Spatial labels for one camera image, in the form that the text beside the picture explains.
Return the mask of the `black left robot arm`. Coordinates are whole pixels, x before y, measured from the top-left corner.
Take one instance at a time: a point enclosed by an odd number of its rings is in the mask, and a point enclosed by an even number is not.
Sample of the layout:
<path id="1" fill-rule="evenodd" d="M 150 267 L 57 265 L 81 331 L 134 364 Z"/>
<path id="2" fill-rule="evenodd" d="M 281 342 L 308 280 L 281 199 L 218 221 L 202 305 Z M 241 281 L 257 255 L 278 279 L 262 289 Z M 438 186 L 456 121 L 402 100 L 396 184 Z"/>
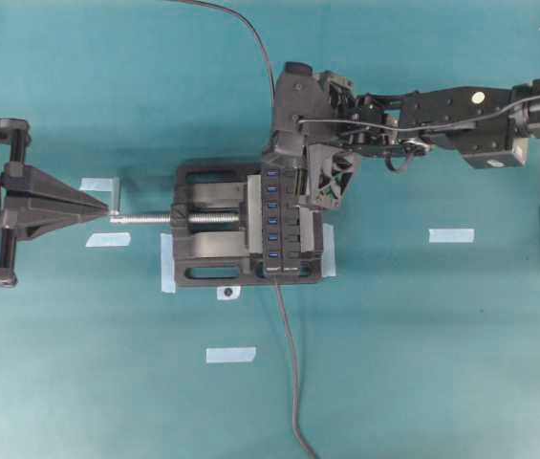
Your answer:
<path id="1" fill-rule="evenodd" d="M 0 118 L 0 287 L 17 284 L 16 245 L 109 213 L 100 200 L 25 163 L 26 120 Z"/>

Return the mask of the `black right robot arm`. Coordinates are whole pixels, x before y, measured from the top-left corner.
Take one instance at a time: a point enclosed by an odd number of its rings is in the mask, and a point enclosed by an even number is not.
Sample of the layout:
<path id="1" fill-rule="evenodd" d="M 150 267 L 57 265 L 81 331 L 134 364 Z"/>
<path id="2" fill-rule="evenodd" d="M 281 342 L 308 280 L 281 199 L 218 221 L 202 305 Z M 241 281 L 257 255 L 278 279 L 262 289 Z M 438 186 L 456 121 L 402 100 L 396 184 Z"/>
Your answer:
<path id="1" fill-rule="evenodd" d="M 540 79 L 511 88 L 460 86 L 401 95 L 356 95 L 334 75 L 299 79 L 284 127 L 293 164 L 304 169 L 300 203 L 339 208 L 364 158 L 394 174 L 435 147 L 473 168 L 517 167 L 540 139 Z"/>

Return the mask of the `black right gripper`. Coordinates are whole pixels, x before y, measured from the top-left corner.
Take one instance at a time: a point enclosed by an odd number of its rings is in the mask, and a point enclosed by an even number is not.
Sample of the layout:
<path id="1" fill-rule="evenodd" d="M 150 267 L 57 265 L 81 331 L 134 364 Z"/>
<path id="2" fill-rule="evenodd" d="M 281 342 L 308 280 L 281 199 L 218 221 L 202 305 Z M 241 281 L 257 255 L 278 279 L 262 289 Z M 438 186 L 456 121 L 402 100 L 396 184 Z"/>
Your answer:
<path id="1" fill-rule="evenodd" d="M 384 160 L 393 173 L 403 171 L 403 141 L 399 139 L 402 95 L 356 95 L 353 82 L 331 71 L 324 74 L 330 85 L 334 114 L 319 122 L 333 128 L 326 142 L 306 144 L 306 168 L 297 170 L 297 199 L 302 207 L 336 209 L 364 158 Z"/>

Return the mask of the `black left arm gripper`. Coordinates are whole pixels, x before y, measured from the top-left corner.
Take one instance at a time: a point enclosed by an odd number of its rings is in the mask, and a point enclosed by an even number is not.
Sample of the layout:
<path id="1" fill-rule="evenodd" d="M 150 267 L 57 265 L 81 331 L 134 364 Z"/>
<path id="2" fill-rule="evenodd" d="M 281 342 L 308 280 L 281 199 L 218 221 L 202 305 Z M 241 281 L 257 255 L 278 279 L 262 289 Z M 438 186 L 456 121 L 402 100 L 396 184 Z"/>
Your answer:
<path id="1" fill-rule="evenodd" d="M 6 210 L 3 213 L 3 229 L 0 229 L 0 287 L 13 287 L 17 282 L 14 272 L 16 238 L 33 240 L 55 230 L 105 217 L 108 212 L 108 207 L 100 200 L 66 185 L 36 167 L 23 164 L 30 141 L 30 125 L 27 121 L 0 118 L 0 144 L 10 148 L 12 161 L 20 162 L 5 165 L 4 187 L 0 174 L 0 211 L 2 192 L 5 188 L 8 196 L 38 198 L 48 200 L 50 203 L 75 205 L 76 213 Z"/>

